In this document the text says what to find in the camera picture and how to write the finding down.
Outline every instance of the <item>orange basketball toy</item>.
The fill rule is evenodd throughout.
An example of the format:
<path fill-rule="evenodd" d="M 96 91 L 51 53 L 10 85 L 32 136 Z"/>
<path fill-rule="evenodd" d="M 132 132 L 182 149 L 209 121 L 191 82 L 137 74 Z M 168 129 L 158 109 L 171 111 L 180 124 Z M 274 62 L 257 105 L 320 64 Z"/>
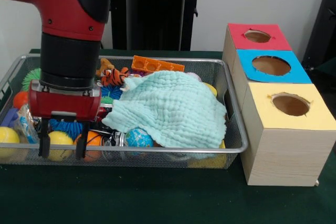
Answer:
<path fill-rule="evenodd" d="M 28 103 L 28 92 L 27 91 L 18 92 L 14 96 L 13 107 L 17 108 L 18 110 L 21 109 L 21 107 L 27 103 Z"/>
<path fill-rule="evenodd" d="M 81 137 L 81 134 L 76 138 L 74 144 L 77 144 L 80 137 Z M 89 131 L 87 146 L 90 146 L 90 145 L 100 146 L 100 144 L 101 144 L 101 135 L 99 135 L 96 132 Z M 92 162 L 92 161 L 97 160 L 100 156 L 101 156 L 100 151 L 86 151 L 84 160 L 87 162 Z"/>

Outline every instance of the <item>blue spiky toy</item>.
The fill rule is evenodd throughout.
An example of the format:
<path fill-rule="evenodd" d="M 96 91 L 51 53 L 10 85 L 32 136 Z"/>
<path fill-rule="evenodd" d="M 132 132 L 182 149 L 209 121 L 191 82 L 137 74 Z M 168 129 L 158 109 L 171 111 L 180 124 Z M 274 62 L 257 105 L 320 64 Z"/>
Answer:
<path fill-rule="evenodd" d="M 122 94 L 120 87 L 121 86 L 112 86 L 112 85 L 101 87 L 101 96 L 119 100 Z"/>
<path fill-rule="evenodd" d="M 81 134 L 83 125 L 77 122 L 60 122 L 56 119 L 50 119 L 49 124 L 54 131 L 62 131 L 67 133 L 72 140 L 75 140 Z"/>

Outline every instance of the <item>red ball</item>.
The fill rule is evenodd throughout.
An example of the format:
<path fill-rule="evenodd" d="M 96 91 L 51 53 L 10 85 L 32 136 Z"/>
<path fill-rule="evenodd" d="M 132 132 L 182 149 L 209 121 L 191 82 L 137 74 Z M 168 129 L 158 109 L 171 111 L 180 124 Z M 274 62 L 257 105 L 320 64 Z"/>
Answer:
<path fill-rule="evenodd" d="M 14 96 L 13 106 L 17 108 L 18 110 L 21 109 L 21 107 L 27 103 L 28 103 L 28 92 L 27 91 L 18 92 Z"/>

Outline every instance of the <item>orange toy block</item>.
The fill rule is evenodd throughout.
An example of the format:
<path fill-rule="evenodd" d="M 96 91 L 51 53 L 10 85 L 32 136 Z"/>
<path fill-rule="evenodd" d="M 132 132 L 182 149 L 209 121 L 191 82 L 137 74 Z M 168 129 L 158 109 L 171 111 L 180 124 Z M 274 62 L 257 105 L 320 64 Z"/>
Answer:
<path fill-rule="evenodd" d="M 162 70 L 183 72 L 184 65 L 134 55 L 132 69 L 149 73 Z"/>

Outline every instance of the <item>green spiky ball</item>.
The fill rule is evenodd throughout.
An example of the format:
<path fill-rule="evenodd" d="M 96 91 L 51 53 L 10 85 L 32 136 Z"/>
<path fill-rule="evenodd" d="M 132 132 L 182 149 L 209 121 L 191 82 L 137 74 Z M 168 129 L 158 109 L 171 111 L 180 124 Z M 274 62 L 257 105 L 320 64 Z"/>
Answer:
<path fill-rule="evenodd" d="M 22 90 L 28 91 L 31 80 L 39 80 L 41 76 L 41 69 L 36 68 L 29 72 L 22 82 Z"/>
<path fill-rule="evenodd" d="M 101 103 L 105 103 L 105 104 L 113 104 L 113 98 L 110 97 L 102 97 L 101 98 Z"/>

